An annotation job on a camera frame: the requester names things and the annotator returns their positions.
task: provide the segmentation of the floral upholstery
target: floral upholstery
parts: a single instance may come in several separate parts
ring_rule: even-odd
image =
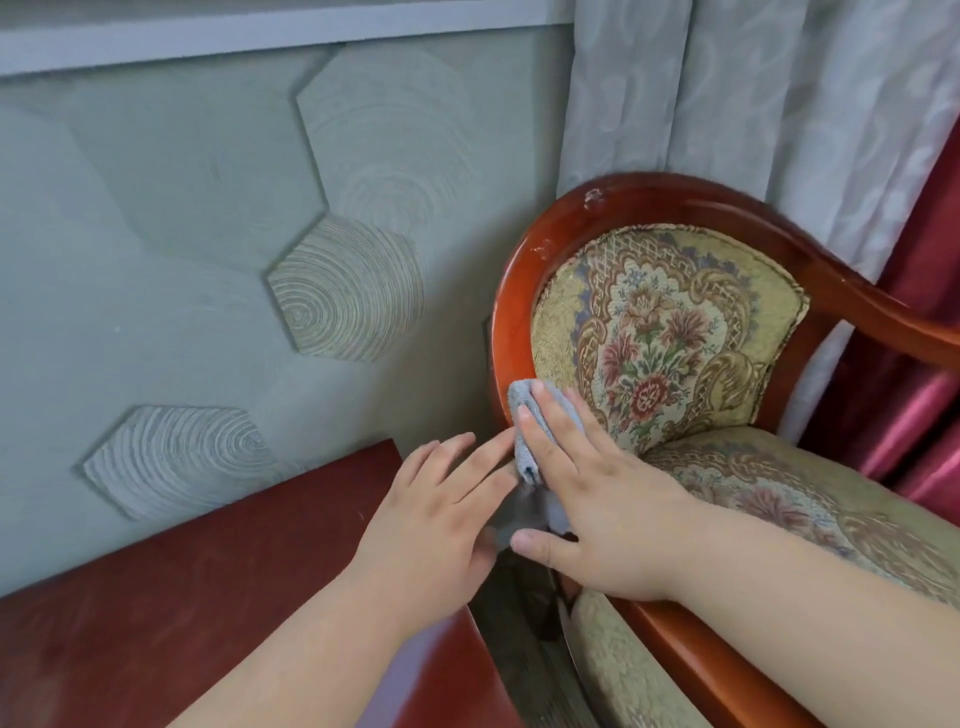
[[[709,728],[630,626],[598,592],[584,591],[572,627],[586,663],[595,708],[617,728]]]
[[[533,318],[537,376],[577,386],[635,452],[747,425],[807,304],[776,262],[719,232],[611,231],[544,289]]]
[[[703,500],[960,609],[960,528],[850,468],[752,427],[694,435],[643,459]]]
[[[775,523],[960,609],[960,529],[856,471],[753,427],[692,435],[643,459],[703,500]],[[585,679],[617,726],[706,724],[604,596],[585,593],[574,615]]]

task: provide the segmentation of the red wooden table top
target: red wooden table top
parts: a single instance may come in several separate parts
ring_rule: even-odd
[[[340,572],[400,462],[380,443],[0,599],[0,726],[162,728]],[[522,724],[465,609],[359,725]]]

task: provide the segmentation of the hexagonal wall panel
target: hexagonal wall panel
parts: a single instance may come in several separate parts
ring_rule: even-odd
[[[148,251],[261,275],[324,210],[290,94],[328,53],[82,71],[51,112]]]
[[[267,277],[302,353],[376,361],[423,315],[413,243],[326,215]]]
[[[83,463],[135,519],[196,516],[291,477],[242,409],[136,407]]]
[[[467,85],[428,42],[350,45],[297,99],[330,209],[414,237],[475,177]]]

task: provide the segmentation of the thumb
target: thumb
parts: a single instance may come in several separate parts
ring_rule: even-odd
[[[573,572],[580,556],[580,547],[560,536],[533,528],[521,528],[511,537],[510,548],[531,561],[577,578]]]

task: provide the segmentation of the floor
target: floor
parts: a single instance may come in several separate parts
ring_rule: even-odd
[[[470,610],[527,726],[598,728],[563,641],[539,640],[527,618],[545,613],[548,589],[543,568],[507,550]]]

